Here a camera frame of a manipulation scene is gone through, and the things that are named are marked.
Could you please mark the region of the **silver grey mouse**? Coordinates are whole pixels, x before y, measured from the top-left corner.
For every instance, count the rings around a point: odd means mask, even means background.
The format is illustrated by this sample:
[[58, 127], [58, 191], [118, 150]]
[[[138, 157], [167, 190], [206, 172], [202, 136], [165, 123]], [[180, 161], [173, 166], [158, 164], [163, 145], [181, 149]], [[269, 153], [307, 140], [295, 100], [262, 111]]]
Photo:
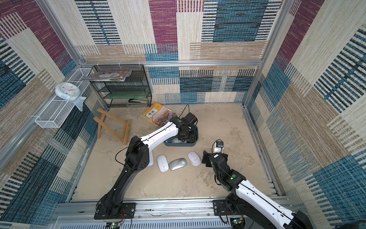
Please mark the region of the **silver grey mouse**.
[[187, 161], [185, 158], [178, 158], [169, 163], [169, 169], [171, 171], [181, 169], [185, 166], [187, 166]]

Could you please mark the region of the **white oval mouse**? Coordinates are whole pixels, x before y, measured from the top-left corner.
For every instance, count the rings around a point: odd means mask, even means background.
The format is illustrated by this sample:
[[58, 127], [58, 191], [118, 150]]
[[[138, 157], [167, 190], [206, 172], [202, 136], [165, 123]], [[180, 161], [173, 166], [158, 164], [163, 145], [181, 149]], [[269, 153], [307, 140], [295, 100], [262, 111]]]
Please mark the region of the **white oval mouse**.
[[169, 161], [165, 155], [159, 155], [157, 157], [157, 164], [161, 172], [167, 172], [169, 170]]

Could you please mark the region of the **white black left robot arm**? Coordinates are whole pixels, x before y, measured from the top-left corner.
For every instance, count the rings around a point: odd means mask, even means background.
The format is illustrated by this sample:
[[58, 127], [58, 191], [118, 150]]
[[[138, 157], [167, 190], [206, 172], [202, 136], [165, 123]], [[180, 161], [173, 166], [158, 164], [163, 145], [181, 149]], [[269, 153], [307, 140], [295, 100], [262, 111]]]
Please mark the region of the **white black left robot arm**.
[[168, 140], [177, 136], [183, 141], [195, 140], [198, 119], [189, 113], [186, 117], [173, 117], [158, 130], [143, 137], [134, 136], [126, 148], [123, 170], [111, 190], [101, 197], [95, 207], [94, 219], [117, 219], [123, 216], [123, 200], [126, 191], [136, 175], [150, 162], [150, 152]]

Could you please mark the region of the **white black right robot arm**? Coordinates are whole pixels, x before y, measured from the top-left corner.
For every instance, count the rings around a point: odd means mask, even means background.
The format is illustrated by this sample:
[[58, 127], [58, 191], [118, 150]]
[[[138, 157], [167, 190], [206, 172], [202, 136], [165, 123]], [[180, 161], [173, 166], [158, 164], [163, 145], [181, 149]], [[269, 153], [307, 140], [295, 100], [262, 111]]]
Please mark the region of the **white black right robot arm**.
[[230, 213], [245, 215], [264, 229], [312, 229], [309, 217], [293, 212], [259, 191], [239, 172], [227, 164], [227, 154], [203, 152], [202, 163], [212, 168], [216, 181], [230, 194], [226, 209]]

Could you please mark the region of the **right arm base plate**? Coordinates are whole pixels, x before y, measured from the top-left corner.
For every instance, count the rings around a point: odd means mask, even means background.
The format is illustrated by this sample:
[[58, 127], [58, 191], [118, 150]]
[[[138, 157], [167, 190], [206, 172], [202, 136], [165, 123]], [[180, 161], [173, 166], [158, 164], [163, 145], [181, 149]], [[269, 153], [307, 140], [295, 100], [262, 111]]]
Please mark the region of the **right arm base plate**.
[[252, 212], [253, 208], [243, 200], [226, 200], [219, 199], [213, 200], [213, 209], [215, 216], [224, 215], [248, 215]]

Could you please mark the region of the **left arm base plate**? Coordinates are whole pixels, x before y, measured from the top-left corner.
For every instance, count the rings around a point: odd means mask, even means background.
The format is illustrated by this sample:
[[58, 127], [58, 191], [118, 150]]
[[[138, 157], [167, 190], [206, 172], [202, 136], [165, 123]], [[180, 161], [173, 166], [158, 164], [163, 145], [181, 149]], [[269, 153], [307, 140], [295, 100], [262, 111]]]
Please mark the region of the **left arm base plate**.
[[136, 203], [122, 203], [107, 206], [106, 203], [98, 203], [94, 215], [95, 220], [102, 219], [133, 219]]

